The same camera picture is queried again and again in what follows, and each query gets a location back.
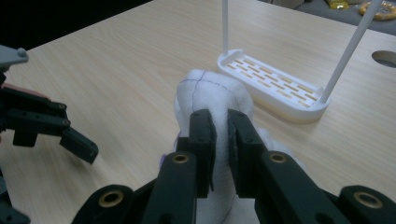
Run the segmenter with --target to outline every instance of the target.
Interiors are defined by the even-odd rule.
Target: white plush toy
[[[254,107],[248,91],[236,79],[209,71],[191,70],[177,86],[175,114],[180,127],[179,136],[189,136],[190,114],[200,109],[209,109],[216,127],[217,142],[214,191],[209,192],[206,199],[197,200],[196,223],[259,223],[254,200],[239,199],[235,194],[228,164],[227,111],[238,110],[252,120]],[[266,130],[257,130],[268,150],[282,151],[292,156],[291,151],[271,139]]]

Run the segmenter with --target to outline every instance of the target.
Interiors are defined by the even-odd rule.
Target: yellow object
[[[345,0],[327,0],[331,9],[347,9],[349,4]]]
[[[359,8],[359,13],[364,15],[370,2],[364,3]],[[375,13],[374,19],[377,21],[390,21],[396,19],[396,6],[392,3],[383,2],[379,11]]]

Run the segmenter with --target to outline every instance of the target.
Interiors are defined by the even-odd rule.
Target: purple thread
[[[235,93],[233,93],[232,91],[230,91],[227,87],[225,87],[225,86],[219,84],[218,82],[209,81],[209,80],[202,80],[202,78],[203,78],[203,77],[201,77],[200,79],[193,79],[193,78],[184,79],[184,80],[182,80],[182,81],[179,83],[179,84],[181,84],[181,83],[187,82],[187,81],[196,81],[196,82],[197,82],[197,83],[195,84],[195,87],[194,87],[194,92],[192,93],[192,112],[194,112],[194,94],[195,94],[195,92],[196,92],[196,86],[198,85],[198,82],[212,83],[212,84],[217,85],[217,86],[220,86],[220,87],[222,87],[224,90],[230,92],[230,93],[233,95],[233,98],[234,98],[235,101],[236,101],[236,106],[238,107],[238,111],[241,111],[241,108],[240,108],[240,106],[239,106],[239,104],[238,104],[238,101],[236,100]]]

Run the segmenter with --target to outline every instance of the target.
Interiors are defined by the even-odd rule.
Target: light wood tabletop
[[[231,0],[230,48],[324,86],[355,26],[255,0]],[[12,146],[2,133],[0,165],[15,208],[32,223],[70,223],[89,196],[155,178],[179,131],[173,102],[193,69],[217,71],[220,0],[154,0],[28,51],[7,82],[65,103],[72,127],[99,146],[93,165],[39,135]],[[368,30],[323,117],[293,124],[256,105],[254,121],[288,146],[319,187],[338,195],[363,185],[396,201],[396,68],[375,62],[396,36]]]

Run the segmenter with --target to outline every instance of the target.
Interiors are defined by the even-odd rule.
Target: table hole
[[[396,52],[378,50],[372,54],[373,59],[387,67],[396,68]]]

